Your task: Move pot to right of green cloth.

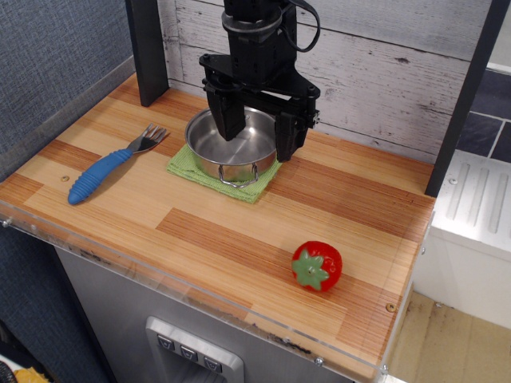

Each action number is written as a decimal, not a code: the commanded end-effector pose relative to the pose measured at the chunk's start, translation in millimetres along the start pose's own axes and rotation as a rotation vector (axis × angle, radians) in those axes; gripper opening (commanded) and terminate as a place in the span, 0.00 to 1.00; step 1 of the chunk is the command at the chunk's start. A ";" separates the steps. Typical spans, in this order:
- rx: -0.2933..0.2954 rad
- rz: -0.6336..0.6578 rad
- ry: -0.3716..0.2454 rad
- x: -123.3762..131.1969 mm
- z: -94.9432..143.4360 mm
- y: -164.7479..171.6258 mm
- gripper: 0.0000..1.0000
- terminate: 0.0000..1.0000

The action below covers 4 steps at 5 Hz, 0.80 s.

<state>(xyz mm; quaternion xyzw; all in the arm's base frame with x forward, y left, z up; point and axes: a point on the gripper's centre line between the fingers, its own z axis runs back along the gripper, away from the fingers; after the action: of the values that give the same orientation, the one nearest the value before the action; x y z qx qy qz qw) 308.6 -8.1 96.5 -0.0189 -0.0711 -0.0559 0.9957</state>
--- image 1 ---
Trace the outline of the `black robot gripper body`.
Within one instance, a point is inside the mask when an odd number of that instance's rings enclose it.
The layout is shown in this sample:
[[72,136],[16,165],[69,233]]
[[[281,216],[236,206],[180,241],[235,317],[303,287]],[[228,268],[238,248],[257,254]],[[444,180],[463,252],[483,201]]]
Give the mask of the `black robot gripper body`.
[[295,68],[297,30],[279,26],[264,35],[229,34],[230,54],[204,54],[204,90],[230,94],[272,116],[299,116],[310,128],[315,123],[315,101],[320,91]]

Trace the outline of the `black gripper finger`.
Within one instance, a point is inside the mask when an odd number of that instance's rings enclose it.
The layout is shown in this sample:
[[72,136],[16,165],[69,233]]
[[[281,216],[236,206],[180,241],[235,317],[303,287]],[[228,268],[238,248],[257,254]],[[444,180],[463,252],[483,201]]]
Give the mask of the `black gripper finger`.
[[227,93],[208,92],[207,98],[219,134],[233,140],[245,128],[244,104]]
[[307,136],[305,120],[299,116],[282,112],[275,116],[275,145],[277,160],[289,161],[303,146]]

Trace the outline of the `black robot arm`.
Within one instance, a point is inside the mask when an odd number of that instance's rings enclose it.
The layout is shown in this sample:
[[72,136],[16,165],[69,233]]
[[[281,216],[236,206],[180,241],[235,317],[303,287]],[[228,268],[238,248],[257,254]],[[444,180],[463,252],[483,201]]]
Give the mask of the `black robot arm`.
[[226,140],[245,127],[247,107],[275,118],[276,156],[287,162],[313,128],[320,90],[295,68],[298,53],[311,51],[297,43],[297,10],[319,15],[305,1],[226,1],[222,25],[229,53],[204,54],[204,91],[217,130]]

